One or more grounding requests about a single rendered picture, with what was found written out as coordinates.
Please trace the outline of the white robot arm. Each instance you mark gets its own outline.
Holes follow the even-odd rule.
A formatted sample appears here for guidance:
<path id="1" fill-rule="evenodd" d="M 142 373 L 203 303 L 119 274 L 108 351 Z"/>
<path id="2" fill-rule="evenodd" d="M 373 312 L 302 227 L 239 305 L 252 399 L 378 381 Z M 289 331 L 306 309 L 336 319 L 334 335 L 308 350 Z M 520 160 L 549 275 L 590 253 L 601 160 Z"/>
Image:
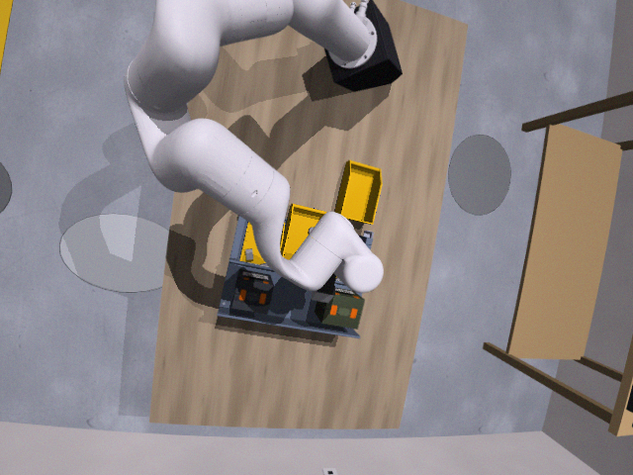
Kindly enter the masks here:
<path id="1" fill-rule="evenodd" d="M 124 78 L 157 180 L 174 192 L 199 189 L 250 222 L 266 264 L 325 303 L 335 295 L 336 276 L 357 293 L 378 287 L 384 274 L 379 257 L 344 216 L 327 212 L 291 259 L 284 258 L 288 180 L 221 124 L 191 120 L 187 103 L 213 79 L 220 47 L 287 26 L 327 49 L 337 65 L 363 65 L 377 44 L 365 18 L 368 3 L 361 0 L 354 14 L 356 3 L 349 9 L 342 0 L 156 0 L 150 34 Z"/>

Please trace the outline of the olive green tool case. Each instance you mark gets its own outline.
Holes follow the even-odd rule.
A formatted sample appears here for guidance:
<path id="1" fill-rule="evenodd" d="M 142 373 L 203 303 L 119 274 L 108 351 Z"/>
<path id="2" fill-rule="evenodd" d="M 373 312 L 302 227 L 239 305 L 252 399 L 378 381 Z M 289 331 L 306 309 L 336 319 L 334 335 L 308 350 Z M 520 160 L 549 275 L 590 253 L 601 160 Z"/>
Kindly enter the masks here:
<path id="1" fill-rule="evenodd" d="M 364 302 L 354 291 L 335 287 L 329 303 L 316 301 L 315 313 L 322 324 L 358 330 Z"/>

